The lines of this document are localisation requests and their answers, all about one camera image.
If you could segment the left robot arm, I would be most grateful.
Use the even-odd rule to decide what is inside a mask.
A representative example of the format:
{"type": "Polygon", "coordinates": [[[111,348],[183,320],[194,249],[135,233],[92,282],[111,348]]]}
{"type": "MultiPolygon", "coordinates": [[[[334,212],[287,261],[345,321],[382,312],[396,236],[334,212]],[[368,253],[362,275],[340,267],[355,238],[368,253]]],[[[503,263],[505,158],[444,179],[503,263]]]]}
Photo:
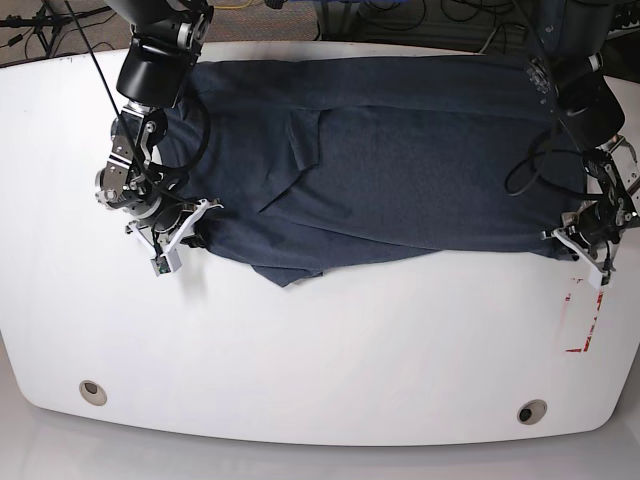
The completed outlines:
{"type": "Polygon", "coordinates": [[[560,227],[541,237],[558,241],[587,262],[594,287],[610,282],[623,234],[639,225],[639,162],[634,151],[625,161],[614,157],[631,144],[621,133],[622,107],[602,72],[601,49],[617,6],[615,1],[544,1],[533,17],[522,17],[531,38],[527,74],[548,108],[551,126],[507,175],[513,178],[525,169],[530,175],[525,184],[504,183],[512,197],[538,184],[580,201],[579,210],[564,213],[560,227]],[[551,144],[561,132],[571,138],[571,153],[580,158],[598,192],[577,192],[543,177],[546,158],[556,152],[551,144]]]}

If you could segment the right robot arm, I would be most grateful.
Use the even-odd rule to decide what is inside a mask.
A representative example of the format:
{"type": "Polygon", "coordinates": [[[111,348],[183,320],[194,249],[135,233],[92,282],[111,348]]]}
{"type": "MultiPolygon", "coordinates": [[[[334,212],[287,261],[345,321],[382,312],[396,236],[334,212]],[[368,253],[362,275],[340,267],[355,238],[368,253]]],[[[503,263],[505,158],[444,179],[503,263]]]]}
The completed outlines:
{"type": "Polygon", "coordinates": [[[116,90],[127,100],[114,110],[112,147],[96,176],[96,199],[109,210],[131,216],[125,230],[149,251],[157,274],[176,272],[177,248],[204,243],[195,225],[217,200],[185,199],[179,191],[203,158],[212,121],[199,99],[193,101],[202,121],[200,144],[178,167],[153,159],[168,131],[167,110],[182,99],[201,55],[214,8],[206,1],[110,1],[108,7],[126,20],[132,32],[116,90]]]}

